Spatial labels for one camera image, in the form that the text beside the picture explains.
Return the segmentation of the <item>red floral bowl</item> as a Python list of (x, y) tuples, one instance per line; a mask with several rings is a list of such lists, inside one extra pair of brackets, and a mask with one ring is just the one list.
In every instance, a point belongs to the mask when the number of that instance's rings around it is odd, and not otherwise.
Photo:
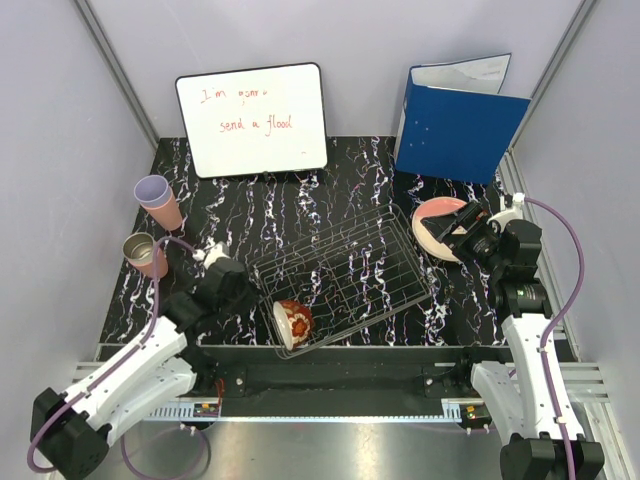
[(306, 343), (314, 329), (311, 311), (294, 300), (280, 300), (272, 308), (275, 325), (284, 347), (292, 351)]

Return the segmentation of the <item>grey wire dish rack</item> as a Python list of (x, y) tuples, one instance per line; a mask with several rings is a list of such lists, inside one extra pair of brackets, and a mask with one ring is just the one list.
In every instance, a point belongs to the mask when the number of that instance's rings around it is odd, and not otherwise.
[[(248, 271), (261, 293), (270, 343), (282, 359), (366, 333), (432, 296), (410, 223), (395, 204), (376, 206), (272, 250), (252, 260)], [(311, 338), (292, 351), (275, 325), (272, 308), (280, 300), (305, 305), (314, 321)]]

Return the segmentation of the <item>pink and beige plate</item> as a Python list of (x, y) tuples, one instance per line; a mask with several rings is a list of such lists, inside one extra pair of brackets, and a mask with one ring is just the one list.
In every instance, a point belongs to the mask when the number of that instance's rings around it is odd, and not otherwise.
[(464, 207), (466, 204), (466, 201), (458, 198), (441, 196), (426, 200), (416, 208), (411, 220), (412, 232), (415, 240), (426, 253), (443, 261), (454, 263), (460, 262), (460, 260), (453, 255), (452, 251), (446, 245), (438, 243), (435, 240), (435, 238), (422, 225), (421, 220), (426, 217), (451, 214)]

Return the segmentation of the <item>pink cup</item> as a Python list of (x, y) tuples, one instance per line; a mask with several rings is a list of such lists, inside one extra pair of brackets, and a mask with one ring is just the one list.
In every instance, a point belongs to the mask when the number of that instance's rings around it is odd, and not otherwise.
[(145, 210), (166, 231), (178, 230), (183, 223), (183, 217), (173, 192), (168, 199), (158, 207), (146, 207)]
[(167, 275), (169, 266), (162, 249), (154, 251), (152, 248), (148, 248), (144, 251), (142, 257), (139, 259), (136, 268), (145, 276), (158, 279)]

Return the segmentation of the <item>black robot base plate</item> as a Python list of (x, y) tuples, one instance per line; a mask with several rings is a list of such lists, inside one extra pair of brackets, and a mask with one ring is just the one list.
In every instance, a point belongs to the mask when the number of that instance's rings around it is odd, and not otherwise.
[(420, 417), (470, 390), (463, 359), (507, 363), (507, 347), (322, 347), (282, 359), (271, 346), (210, 345), (226, 418)]

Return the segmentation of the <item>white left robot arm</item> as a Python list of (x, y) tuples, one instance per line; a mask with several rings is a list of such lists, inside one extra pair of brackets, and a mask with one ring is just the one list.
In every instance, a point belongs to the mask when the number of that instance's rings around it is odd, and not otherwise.
[(27, 454), (33, 471), (84, 479), (165, 403), (221, 391), (218, 363), (197, 338), (216, 321), (251, 310), (257, 289), (246, 266), (226, 255), (205, 266), (193, 290), (170, 295), (157, 318), (100, 368), (61, 393), (47, 388), (36, 396)]

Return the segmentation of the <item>lilac cup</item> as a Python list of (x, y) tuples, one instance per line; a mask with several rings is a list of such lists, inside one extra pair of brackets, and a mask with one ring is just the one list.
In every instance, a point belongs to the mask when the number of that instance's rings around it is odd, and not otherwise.
[(156, 208), (170, 196), (168, 181), (161, 175), (148, 175), (134, 186), (134, 197), (144, 207)]

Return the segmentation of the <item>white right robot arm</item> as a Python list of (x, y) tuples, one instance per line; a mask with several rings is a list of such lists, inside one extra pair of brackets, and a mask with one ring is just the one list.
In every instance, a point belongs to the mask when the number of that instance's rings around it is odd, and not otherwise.
[(502, 442), (502, 478), (595, 479), (605, 455), (586, 438), (564, 386), (552, 338), (563, 316), (553, 314), (536, 276), (542, 230), (524, 219), (527, 201), (516, 194), (491, 215), (477, 202), (438, 197), (416, 210), (413, 232), (426, 252), (475, 262), (489, 277), (514, 366), (468, 353), (453, 375), (460, 393), (479, 394), (488, 409)]

